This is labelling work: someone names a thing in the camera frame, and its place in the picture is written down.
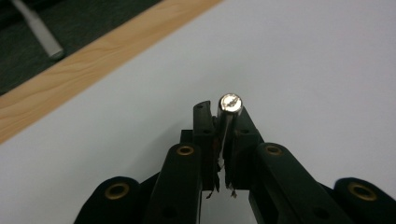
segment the white tabletop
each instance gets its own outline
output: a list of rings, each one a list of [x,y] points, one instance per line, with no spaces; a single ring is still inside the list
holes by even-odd
[[[0,223],[72,223],[106,179],[160,171],[192,107],[227,92],[317,181],[354,176],[395,198],[395,10],[224,1],[0,146]],[[202,223],[255,223],[248,193],[221,184]]]

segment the floor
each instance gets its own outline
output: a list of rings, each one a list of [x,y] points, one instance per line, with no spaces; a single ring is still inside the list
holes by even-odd
[[[67,57],[158,2],[63,0],[37,12]],[[0,95],[57,63],[48,57],[23,20],[0,29]]]

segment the wooden edge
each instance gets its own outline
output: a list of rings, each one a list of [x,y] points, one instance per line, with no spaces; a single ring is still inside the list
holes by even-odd
[[[165,0],[0,97],[0,144],[221,0]]]

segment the table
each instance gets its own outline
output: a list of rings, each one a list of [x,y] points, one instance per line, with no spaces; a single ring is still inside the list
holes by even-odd
[[[0,98],[1,223],[73,222],[102,181],[158,172],[192,106],[226,92],[317,181],[396,197],[396,3],[218,2],[163,1]],[[255,223],[230,195],[202,223]]]

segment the brass ring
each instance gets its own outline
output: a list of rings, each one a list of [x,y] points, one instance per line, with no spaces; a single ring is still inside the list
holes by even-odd
[[[117,200],[127,195],[128,192],[129,192],[129,185],[121,182],[121,183],[113,184],[110,187],[108,187],[105,191],[105,196],[109,200]]]
[[[349,190],[349,192],[351,192],[353,195],[355,195],[356,197],[364,200],[364,201],[368,201],[368,202],[372,202],[375,201],[377,199],[377,196],[375,194],[375,192],[373,192],[372,189],[367,188],[366,186],[356,183],[356,182],[351,182],[349,183],[349,185],[347,186],[347,189]]]
[[[194,148],[193,147],[187,147],[187,146],[183,146],[183,147],[179,147],[177,149],[177,154],[180,156],[188,156],[190,154],[194,153]]]
[[[265,151],[268,154],[271,154],[273,156],[280,156],[283,154],[282,149],[280,149],[279,147],[274,147],[274,146],[267,146],[265,147]]]

